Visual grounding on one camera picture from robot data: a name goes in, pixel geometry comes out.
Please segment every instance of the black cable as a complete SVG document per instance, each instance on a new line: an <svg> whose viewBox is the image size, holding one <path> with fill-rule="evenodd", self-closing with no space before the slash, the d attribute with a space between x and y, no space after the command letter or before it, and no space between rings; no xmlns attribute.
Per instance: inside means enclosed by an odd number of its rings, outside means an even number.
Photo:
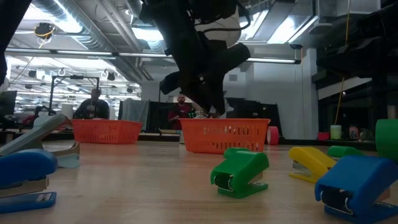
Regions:
<svg viewBox="0 0 398 224"><path fill-rule="evenodd" d="M240 27L240 28L211 28L211 29L204 30L203 33L212 32L212 31L241 31L241 30L248 28L251 25L250 15L249 15L248 10L245 7L243 7L239 1L236 1L236 4L238 5L239 8L242 9L244 16L248 20L248 23L244 27Z"/></svg>

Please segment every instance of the ceiling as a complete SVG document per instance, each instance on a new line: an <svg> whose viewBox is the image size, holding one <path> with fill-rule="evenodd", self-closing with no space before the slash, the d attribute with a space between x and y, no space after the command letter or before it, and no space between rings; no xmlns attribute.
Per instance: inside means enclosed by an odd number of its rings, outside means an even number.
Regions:
<svg viewBox="0 0 398 224"><path fill-rule="evenodd" d="M292 59L297 56L295 50L287 44L303 44L309 47L314 38L318 35L309 34L309 30L318 24L318 18L326 16L313 11L313 0L239 0L251 13L252 24L249 28L238 34L236 40L246 44L252 57L271 57L281 59ZM338 12L332 9L341 0L322 1L322 6L327 7L328 12ZM65 6L68 14L63 15L65 20L51 14L50 11L43 12L43 5L51 4L56 7ZM55 31L49 40L38 38L34 34L34 27L39 23L46 22L53 24ZM244 26L246 20L239 17L238 13L230 20L218 21L215 26ZM74 27L80 33L71 34ZM226 32L214 32L212 38L220 37L224 40L235 38L234 35L226 35ZM90 46L90 43L82 41L84 37L96 38L99 41ZM9 47L56 50L96 50L112 52L144 52L162 53L165 49L162 36L156 28L143 24L135 19L128 10L126 0L33 0L32 5L26 12L16 34ZM112 101L111 98L122 100L130 96L139 98L142 82L160 81L169 73L178 70L172 59L161 58L134 58L123 57L114 60L101 58L51 58L34 57L30 55L8 57L11 65L11 88L20 92L49 92L51 75L84 75L87 77L98 77L99 85L102 86L104 98ZM241 66L245 72L248 63ZM44 78L31 78L28 76L31 70L40 70L45 74ZM107 76L113 73L114 81L109 81ZM79 103L87 93L94 87L89 80L67 80L56 87L55 92L75 94L75 103ZM26 85L31 84L32 88L27 90ZM75 90L69 86L79 85ZM127 93L127 86L133 86L134 91ZM37 101L34 96L27 93L23 96L27 101Z"/></svg>

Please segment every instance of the computer monitor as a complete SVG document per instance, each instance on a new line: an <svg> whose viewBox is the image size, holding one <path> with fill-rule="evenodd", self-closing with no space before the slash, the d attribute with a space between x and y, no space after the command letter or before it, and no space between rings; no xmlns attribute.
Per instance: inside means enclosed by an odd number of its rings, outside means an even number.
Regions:
<svg viewBox="0 0 398 224"><path fill-rule="evenodd" d="M4 91L0 93L0 116L13 115L17 91Z"/></svg>

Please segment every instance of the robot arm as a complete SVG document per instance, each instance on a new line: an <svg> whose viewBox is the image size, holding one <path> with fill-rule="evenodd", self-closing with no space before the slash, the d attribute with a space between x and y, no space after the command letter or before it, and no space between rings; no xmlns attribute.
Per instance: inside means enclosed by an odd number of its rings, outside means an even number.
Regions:
<svg viewBox="0 0 398 224"><path fill-rule="evenodd" d="M242 28L197 31L195 25L211 24L231 17L239 7L248 19ZM239 31L250 26L247 10L238 0L145 0L140 19L155 24L163 35L179 71L168 75L160 84L163 94L181 88L182 93L205 110L214 107L225 113L223 80L225 74L250 57L243 44L230 48L223 40L209 40L205 33Z"/></svg>

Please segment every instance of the green object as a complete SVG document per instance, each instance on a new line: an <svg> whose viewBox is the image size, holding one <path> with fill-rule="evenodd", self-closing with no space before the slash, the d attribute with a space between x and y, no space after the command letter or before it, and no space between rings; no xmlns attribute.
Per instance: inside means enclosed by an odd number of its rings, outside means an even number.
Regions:
<svg viewBox="0 0 398 224"><path fill-rule="evenodd" d="M220 194L244 198L268 188L268 184L262 182L249 184L269 167L268 158L264 153L228 149L225 154L227 159L210 174L210 182L218 186Z"/></svg>
<svg viewBox="0 0 398 224"><path fill-rule="evenodd" d="M376 124L376 149L380 157L398 164L398 119L380 119Z"/></svg>
<svg viewBox="0 0 398 224"><path fill-rule="evenodd" d="M332 146L328 150L328 155L335 158L342 158L347 155L363 156L364 154L354 147Z"/></svg>
<svg viewBox="0 0 398 224"><path fill-rule="evenodd" d="M250 152L249 149L245 149L245 148L234 148L234 147L232 147L232 148L229 148L229 149L225 150L225 152L224 152L224 158L227 159L227 158L229 158L229 157L235 155L236 152L239 152L239 151L247 151L247 152Z"/></svg>

